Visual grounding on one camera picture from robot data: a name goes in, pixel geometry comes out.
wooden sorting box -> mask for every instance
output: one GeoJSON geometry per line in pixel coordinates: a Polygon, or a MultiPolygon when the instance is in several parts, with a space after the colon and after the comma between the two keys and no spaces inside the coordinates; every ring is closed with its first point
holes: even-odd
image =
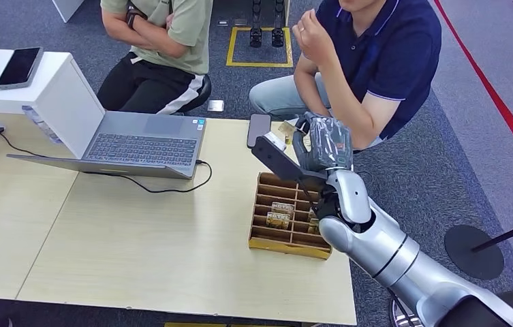
{"type": "MultiPolygon", "coordinates": [[[[307,191],[316,204],[319,189],[307,187],[307,191]]],[[[281,181],[274,174],[261,172],[258,175],[248,247],[328,259],[332,247],[322,236],[308,233],[310,208],[310,203],[300,185],[295,182],[281,181]],[[266,215],[272,210],[273,202],[295,206],[287,230],[266,227],[266,215]]]]}

human hand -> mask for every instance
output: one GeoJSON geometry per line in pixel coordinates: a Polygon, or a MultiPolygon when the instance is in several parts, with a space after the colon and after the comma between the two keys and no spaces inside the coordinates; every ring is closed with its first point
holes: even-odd
{"type": "Polygon", "coordinates": [[[314,9],[305,12],[292,33],[306,58],[318,67],[336,57],[335,45],[324,27],[318,22],[314,9]]]}
{"type": "Polygon", "coordinates": [[[170,26],[172,26],[172,20],[174,20],[174,13],[166,17],[166,30],[170,29],[170,26]]]}

black chair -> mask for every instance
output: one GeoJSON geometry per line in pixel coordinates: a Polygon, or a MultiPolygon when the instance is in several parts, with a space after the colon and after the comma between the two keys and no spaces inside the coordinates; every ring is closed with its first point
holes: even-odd
{"type": "Polygon", "coordinates": [[[202,81],[202,87],[198,91],[198,96],[180,108],[178,112],[184,113],[194,108],[200,107],[202,104],[204,104],[204,102],[208,100],[210,93],[212,93],[212,82],[210,81],[210,77],[208,75],[204,75],[204,81],[202,81]]]}

smartphone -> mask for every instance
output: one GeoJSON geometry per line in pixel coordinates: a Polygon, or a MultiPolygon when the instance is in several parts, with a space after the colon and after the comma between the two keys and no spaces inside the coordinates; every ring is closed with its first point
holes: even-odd
{"type": "Polygon", "coordinates": [[[28,87],[40,65],[43,48],[17,49],[0,76],[0,90],[28,87]]]}
{"type": "Polygon", "coordinates": [[[256,144],[256,138],[270,132],[270,116],[267,114],[252,114],[250,116],[250,125],[248,126],[248,141],[246,145],[249,149],[256,144]]]}

green t-shirt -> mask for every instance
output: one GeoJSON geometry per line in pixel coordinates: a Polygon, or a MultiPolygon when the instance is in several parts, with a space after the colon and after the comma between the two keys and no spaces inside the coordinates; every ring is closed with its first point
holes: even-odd
{"type": "MultiPolygon", "coordinates": [[[[192,74],[208,73],[208,29],[213,0],[132,0],[132,3],[148,16],[148,21],[164,26],[170,14],[170,3],[174,10],[168,36],[188,46],[180,58],[172,58],[154,50],[131,47],[136,55],[158,65],[179,68],[192,74]]],[[[126,13],[127,0],[102,0],[102,9],[113,14],[126,13]]]]}

